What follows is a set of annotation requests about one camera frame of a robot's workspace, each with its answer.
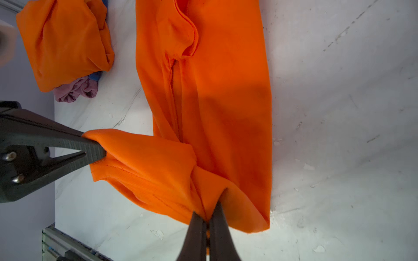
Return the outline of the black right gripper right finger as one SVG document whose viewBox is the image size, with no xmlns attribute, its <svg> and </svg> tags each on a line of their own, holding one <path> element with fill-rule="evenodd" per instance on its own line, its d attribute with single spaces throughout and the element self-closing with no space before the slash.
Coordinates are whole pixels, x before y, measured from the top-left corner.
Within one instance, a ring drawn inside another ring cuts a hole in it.
<svg viewBox="0 0 418 261">
<path fill-rule="evenodd" d="M 209 232 L 210 261 L 241 261 L 220 202 L 210 219 Z"/>
</svg>

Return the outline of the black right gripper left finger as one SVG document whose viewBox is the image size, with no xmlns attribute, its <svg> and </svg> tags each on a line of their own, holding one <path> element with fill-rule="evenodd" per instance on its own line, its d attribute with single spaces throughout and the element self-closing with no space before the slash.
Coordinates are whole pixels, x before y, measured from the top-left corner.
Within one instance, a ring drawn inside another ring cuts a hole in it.
<svg viewBox="0 0 418 261">
<path fill-rule="evenodd" d="M 188 226 L 184 244 L 177 261 L 205 261 L 207 248 L 207 223 L 196 212 Z"/>
</svg>

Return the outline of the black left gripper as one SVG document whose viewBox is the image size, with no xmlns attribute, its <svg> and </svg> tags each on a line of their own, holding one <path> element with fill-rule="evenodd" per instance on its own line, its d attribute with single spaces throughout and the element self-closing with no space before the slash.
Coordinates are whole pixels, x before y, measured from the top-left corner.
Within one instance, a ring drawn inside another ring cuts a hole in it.
<svg viewBox="0 0 418 261">
<path fill-rule="evenodd" d="M 75 150 L 42 164 L 42 149 Z M 1 203 L 20 200 L 65 175 L 106 156 L 83 133 L 36 113 L 15 101 L 1 101 Z"/>
</svg>

